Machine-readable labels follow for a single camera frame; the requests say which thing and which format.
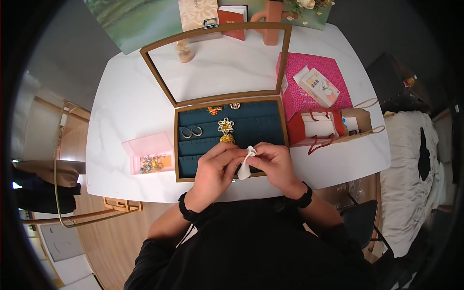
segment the wooden jewelry box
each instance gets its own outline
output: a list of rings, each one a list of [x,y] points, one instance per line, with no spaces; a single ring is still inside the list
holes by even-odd
[[[198,159],[233,136],[240,148],[264,141],[289,146],[279,96],[292,26],[277,22],[217,24],[198,28],[143,47],[140,54],[158,81],[174,113],[174,162],[177,182],[195,180]],[[266,46],[261,32],[279,30],[277,46]],[[207,34],[245,30],[241,41]],[[206,39],[192,42],[188,39]],[[276,64],[280,67],[276,75]],[[232,121],[233,131],[221,132]],[[251,177],[265,173],[251,168]]]

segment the hoop earring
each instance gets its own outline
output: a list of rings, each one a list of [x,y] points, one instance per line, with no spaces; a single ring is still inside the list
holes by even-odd
[[[189,132],[190,132],[190,135],[189,136],[185,136],[184,135],[184,132],[183,132],[183,129],[180,131],[180,134],[182,135],[182,137],[184,137],[185,139],[190,139],[192,138],[192,130],[190,130],[189,128],[186,128]]]
[[[200,127],[198,127],[198,126],[195,126],[195,127],[197,127],[198,129],[200,129],[200,134],[195,134],[192,130],[190,130],[190,132],[192,132],[192,134],[194,134],[195,136],[200,137],[201,134],[203,134],[203,130],[202,130]]]

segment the wooden floor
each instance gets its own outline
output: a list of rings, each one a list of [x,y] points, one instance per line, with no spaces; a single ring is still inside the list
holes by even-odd
[[[85,161],[88,124],[79,123],[80,121],[74,119],[68,119],[68,122],[70,123],[67,123],[64,131],[59,157],[63,160]],[[363,187],[367,193],[363,200],[375,199],[374,188],[377,180],[366,177],[362,182],[365,183]],[[76,197],[77,210],[74,214],[106,209],[102,197],[87,193],[85,175],[80,177],[79,183],[82,190],[81,196]],[[315,190],[314,193],[334,205],[349,204],[347,197],[340,198],[340,195],[337,195],[336,187]],[[84,253],[104,289],[122,289],[134,268],[134,260],[146,238],[149,226],[171,206],[172,204],[144,202],[141,212],[129,213],[77,228]],[[371,255],[364,252],[366,258]]]

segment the paper bag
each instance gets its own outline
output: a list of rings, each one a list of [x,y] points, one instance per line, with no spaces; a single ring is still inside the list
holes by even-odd
[[[366,100],[358,104],[357,106],[360,106],[361,104],[369,100]],[[377,99],[375,99],[375,101],[376,102],[374,102],[373,104],[367,107],[370,107],[376,104]],[[339,137],[334,137],[334,135],[332,135],[332,136],[317,136],[316,138],[307,138],[305,135],[304,122],[303,122],[302,115],[301,115],[302,113],[307,113],[307,112],[318,112],[318,113],[331,112],[335,116],[355,117],[358,123],[358,128],[359,128],[360,133],[355,134],[355,135],[340,134]],[[371,114],[368,111],[364,110],[363,108],[351,108],[351,109],[341,109],[341,110],[333,109],[333,108],[307,109],[307,110],[302,110],[296,113],[287,122],[287,132],[289,135],[290,147],[310,146],[308,154],[311,154],[316,149],[328,146],[333,143],[348,142],[354,139],[362,138],[370,134],[379,133],[383,131],[384,129],[385,129],[385,126],[378,126],[372,129]]]

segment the bottle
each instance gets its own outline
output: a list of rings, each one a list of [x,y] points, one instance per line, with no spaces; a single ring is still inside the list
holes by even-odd
[[[405,86],[405,88],[412,87],[414,83],[416,82],[416,79],[417,79],[416,75],[414,75],[413,77],[407,78],[403,81],[403,85]]]

